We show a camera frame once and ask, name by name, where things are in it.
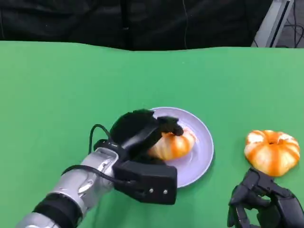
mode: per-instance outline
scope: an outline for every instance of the robot finger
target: robot finger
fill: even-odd
[[[181,126],[178,125],[178,118],[170,116],[160,116],[157,118],[161,132],[171,132],[177,136],[180,136],[184,133]]]

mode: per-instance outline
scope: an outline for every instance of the pumpkin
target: pumpkin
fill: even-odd
[[[299,162],[300,146],[286,133],[255,130],[246,138],[245,156],[256,169],[279,177]]]
[[[162,160],[172,160],[180,158],[188,154],[196,137],[194,133],[188,129],[184,129],[181,136],[172,133],[162,133],[162,138],[149,150],[149,155]]]

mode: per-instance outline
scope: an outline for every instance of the orange pumpkin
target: orange pumpkin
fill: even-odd
[[[299,162],[300,146],[283,132],[255,130],[246,138],[245,156],[256,169],[279,177]]]
[[[149,150],[149,155],[162,160],[180,158],[191,151],[195,140],[196,137],[188,128],[184,129],[181,136],[163,133],[162,138]]]

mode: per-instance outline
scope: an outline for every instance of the black backdrop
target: black backdrop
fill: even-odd
[[[271,2],[0,0],[0,38],[132,50],[246,47],[253,42]]]

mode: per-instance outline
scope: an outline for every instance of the green surface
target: green surface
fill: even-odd
[[[303,65],[304,49],[145,53],[0,42],[1,226],[14,227],[66,167],[84,159],[93,124],[110,128],[128,111],[173,106],[210,129],[209,172],[179,190],[174,206],[141,204],[112,191],[80,227],[226,227],[231,191],[249,168],[246,134],[280,130],[304,142]],[[304,204],[302,164],[276,181]]]

